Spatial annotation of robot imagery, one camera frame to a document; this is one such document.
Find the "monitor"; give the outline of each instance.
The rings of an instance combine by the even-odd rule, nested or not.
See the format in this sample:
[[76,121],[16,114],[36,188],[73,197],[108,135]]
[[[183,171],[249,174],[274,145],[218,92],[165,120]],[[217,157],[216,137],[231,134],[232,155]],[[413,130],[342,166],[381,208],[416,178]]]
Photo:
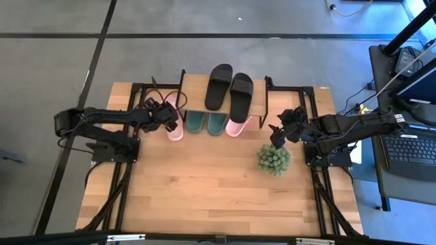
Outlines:
[[408,78],[394,94],[407,102],[436,105],[436,59]]

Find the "white cable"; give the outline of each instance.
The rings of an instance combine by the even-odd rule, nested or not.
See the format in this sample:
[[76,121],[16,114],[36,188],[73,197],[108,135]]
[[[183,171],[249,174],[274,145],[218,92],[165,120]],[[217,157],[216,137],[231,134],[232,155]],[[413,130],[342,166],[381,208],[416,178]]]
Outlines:
[[432,48],[434,48],[436,46],[436,42],[430,46],[429,48],[427,48],[427,50],[425,50],[424,52],[422,52],[418,57],[416,57],[410,64],[406,65],[406,67],[404,67],[399,73],[397,73],[388,83],[387,85],[385,85],[375,96],[372,100],[370,100],[370,102],[368,102],[367,105],[370,105],[392,82],[395,81],[395,79],[401,75],[405,70],[407,70],[407,68],[409,68],[411,65],[413,65],[417,60],[419,60],[425,53],[427,53],[429,50],[431,50]]
[[[359,9],[358,11],[356,11],[356,12],[354,12],[354,13],[352,13],[352,14],[342,14],[342,13],[340,13],[339,10],[336,9],[336,7],[333,7],[333,10],[334,10],[336,13],[338,13],[338,15],[340,15],[340,16],[343,16],[343,17],[350,17],[350,16],[353,16],[354,14],[357,14],[358,12],[360,12],[360,11],[366,9],[367,7],[369,7],[370,4],[371,4],[373,1],[374,1],[374,0],[370,0],[368,3],[365,3],[365,5],[364,5],[361,9]],[[326,0],[326,2],[327,2],[327,4],[328,4],[328,7],[330,7],[330,6],[332,5],[332,3],[331,3],[329,0]]]

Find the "desk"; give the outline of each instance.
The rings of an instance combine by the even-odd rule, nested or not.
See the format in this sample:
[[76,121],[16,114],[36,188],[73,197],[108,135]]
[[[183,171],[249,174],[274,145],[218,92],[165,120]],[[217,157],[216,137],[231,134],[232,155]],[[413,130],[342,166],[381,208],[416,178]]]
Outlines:
[[[389,71],[392,69],[396,58],[382,54],[379,46],[371,46],[369,54],[375,87],[377,91],[380,91],[392,79]],[[391,86],[393,87],[399,82],[399,80],[394,81]],[[386,110],[388,106],[392,105],[392,100],[387,93],[382,93],[377,99],[380,110]],[[407,120],[411,119],[407,113],[403,112],[402,114]],[[387,197],[436,205],[436,182],[417,181],[389,174],[380,136],[372,137],[372,141],[377,168],[377,181],[384,203],[384,210],[389,209]]]
[[[108,102],[110,110],[126,110],[131,83],[114,83]],[[165,96],[171,90],[161,90]],[[150,93],[156,100],[158,96]],[[300,105],[297,92],[269,92],[269,124],[286,108]],[[320,115],[334,113],[329,88],[315,88]],[[111,130],[116,125],[104,125]],[[319,236],[317,211],[310,169],[303,145],[288,142],[290,168],[282,177],[260,171],[255,153],[269,144],[271,130],[259,129],[250,120],[239,137],[223,133],[211,136],[206,126],[198,134],[185,131],[183,139],[171,142],[165,129],[140,132],[140,153],[134,163],[124,211],[123,231],[141,233],[184,233],[226,235]],[[76,227],[81,228],[105,202],[114,169],[104,163],[91,173]],[[330,168],[334,200],[356,231],[362,225],[349,176]],[[110,227],[114,225],[114,207]],[[326,225],[332,232],[328,208]]]

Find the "slipper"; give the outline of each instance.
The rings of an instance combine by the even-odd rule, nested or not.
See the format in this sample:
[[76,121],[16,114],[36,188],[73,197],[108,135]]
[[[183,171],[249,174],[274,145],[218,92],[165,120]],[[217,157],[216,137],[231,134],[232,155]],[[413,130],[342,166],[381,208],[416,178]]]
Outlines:
[[199,133],[203,129],[204,112],[188,111],[186,113],[186,129],[191,133]]
[[[177,95],[172,94],[166,99],[166,101],[169,102],[175,108],[176,107],[176,99],[177,99]],[[168,131],[166,132],[168,135],[168,138],[170,138],[170,140],[172,140],[172,141],[179,141],[183,138],[182,115],[180,115],[179,112],[177,112],[177,114],[178,114],[178,119],[176,121],[176,123],[177,123],[176,129],[171,131],[171,132],[168,132]]]
[[225,132],[230,136],[230,137],[237,137],[240,132],[243,131],[243,129],[245,128],[245,125],[247,125],[247,122],[250,120],[251,116],[248,117],[248,119],[244,122],[244,123],[235,123],[232,120],[229,120],[227,122],[227,126],[225,126]]
[[211,135],[220,135],[223,133],[227,114],[210,113],[207,122],[207,131]]
[[251,78],[244,73],[236,74],[230,88],[230,120],[235,123],[244,123],[247,120],[252,96]]
[[209,76],[204,105],[207,110],[216,111],[221,108],[224,96],[232,83],[233,68],[229,64],[220,64],[213,68]]

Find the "black slide sandal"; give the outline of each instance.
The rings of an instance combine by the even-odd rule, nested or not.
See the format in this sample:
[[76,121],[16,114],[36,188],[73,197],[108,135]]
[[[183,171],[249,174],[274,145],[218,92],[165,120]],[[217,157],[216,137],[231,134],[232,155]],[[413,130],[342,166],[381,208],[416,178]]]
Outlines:
[[221,108],[224,96],[232,82],[233,68],[229,64],[220,64],[213,68],[207,85],[204,105],[207,110],[216,111]]
[[251,98],[253,97],[253,81],[244,73],[238,73],[233,78],[230,88],[230,120],[244,123],[248,118]]

